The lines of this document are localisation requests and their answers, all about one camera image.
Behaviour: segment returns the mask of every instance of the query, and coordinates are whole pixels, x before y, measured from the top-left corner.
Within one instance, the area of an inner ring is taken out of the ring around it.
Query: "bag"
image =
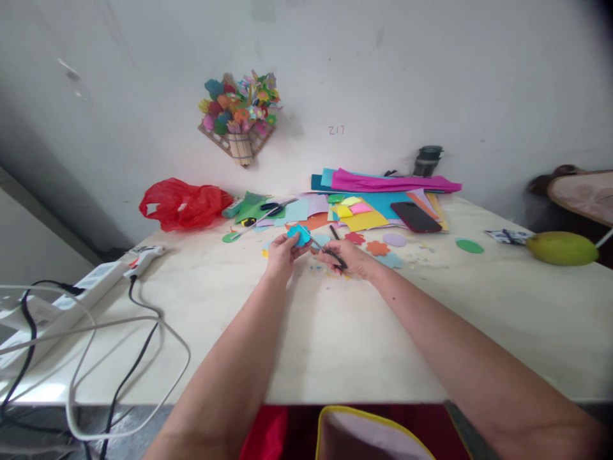
[[[214,185],[197,187],[170,178],[145,192],[139,210],[147,219],[159,220],[162,230],[168,232],[207,227],[232,201],[229,193]],[[158,205],[152,213],[148,212],[149,204]]]

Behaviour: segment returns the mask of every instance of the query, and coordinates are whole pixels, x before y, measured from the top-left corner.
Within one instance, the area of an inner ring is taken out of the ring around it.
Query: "table surface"
[[[613,271],[593,263],[552,266],[524,247],[497,243],[483,230],[521,227],[457,196],[442,196],[450,234],[411,234],[399,228],[363,232],[408,237],[393,248],[402,275],[484,331],[523,363],[576,401],[609,400],[613,342]],[[262,246],[284,231],[249,232],[222,242],[228,225],[185,233],[155,232],[143,244],[166,245],[135,292],[165,312],[188,343],[192,359],[167,403],[174,404],[191,375],[232,321],[264,271]],[[348,232],[341,228],[339,234]],[[324,227],[314,234],[329,234]],[[455,245],[470,238],[483,254]],[[271,404],[440,402],[447,393],[375,289],[355,278],[334,277],[311,254],[296,264],[282,330]],[[99,322],[147,314],[128,300],[119,281],[93,309]],[[136,359],[150,324],[100,330],[77,387],[77,402],[109,404]],[[63,339],[24,378],[20,403],[57,404],[85,343]],[[156,333],[124,404],[156,404],[181,370],[185,351],[167,332]]]

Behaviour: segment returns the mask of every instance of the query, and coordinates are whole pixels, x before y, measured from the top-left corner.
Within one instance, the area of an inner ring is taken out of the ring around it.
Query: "power strip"
[[[85,278],[75,284],[78,288],[84,288],[85,291],[77,296],[77,299],[87,309],[91,309],[104,294],[122,279],[123,274],[129,269],[124,262],[109,262],[98,265]],[[62,313],[53,319],[44,328],[38,331],[38,337],[43,337],[45,334],[60,334],[70,330],[84,316],[80,308],[75,306],[74,300],[67,296],[62,296],[57,299],[53,306],[62,310]],[[15,332],[8,340],[6,340],[0,348],[7,348],[30,340],[30,332],[19,330]],[[30,363],[30,369],[36,365],[61,339],[49,340],[36,345],[34,355]],[[19,371],[24,365],[27,355],[27,348],[15,350],[12,353],[0,355],[0,379],[9,379],[17,377]]]

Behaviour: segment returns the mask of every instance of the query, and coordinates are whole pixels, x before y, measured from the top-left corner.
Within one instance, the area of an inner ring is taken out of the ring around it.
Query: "green mango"
[[[553,265],[587,265],[598,259],[596,245],[571,232],[538,233],[526,241],[526,247],[535,258]]]

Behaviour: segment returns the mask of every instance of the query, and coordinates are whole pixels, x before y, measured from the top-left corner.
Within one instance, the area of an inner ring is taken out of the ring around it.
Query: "floor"
[[[609,423],[606,417],[611,414],[611,405],[590,405],[583,406],[584,409],[594,415],[596,418],[604,421],[608,426]],[[485,443],[483,438],[477,433],[474,427],[466,420],[460,410],[454,405],[449,403],[448,409],[453,417],[468,449],[471,451],[475,460],[497,460],[498,456],[495,455],[490,447]],[[116,411],[115,420],[118,420],[114,426],[114,430],[127,431],[139,426],[149,416],[153,410],[152,406],[137,406],[137,407],[118,407]],[[108,460],[135,460],[140,459],[147,447],[156,436],[164,421],[168,417],[172,407],[164,407],[160,412],[150,421],[150,423],[133,436],[121,438],[109,442],[109,448],[107,451]],[[10,414],[19,419],[22,422],[30,424],[37,424],[39,426],[47,427],[63,427],[65,428],[65,414],[62,408],[32,408],[32,407],[18,407],[12,408]],[[90,433],[100,433],[103,430],[105,419],[107,416],[107,410],[103,407],[84,407],[79,411],[79,424],[84,431]],[[0,427],[0,448],[7,445],[19,445],[33,447],[37,445],[51,445],[58,444],[59,440],[53,435],[38,435],[27,433],[21,429],[14,427],[2,426]],[[91,443],[92,458],[97,459],[97,452],[100,450],[100,443]],[[39,454],[36,456],[27,455],[15,455],[15,454],[2,454],[0,453],[0,460],[21,460],[21,459],[35,459],[35,460],[83,460],[85,455],[82,450],[78,450],[68,456],[59,452],[48,452],[46,454]]]

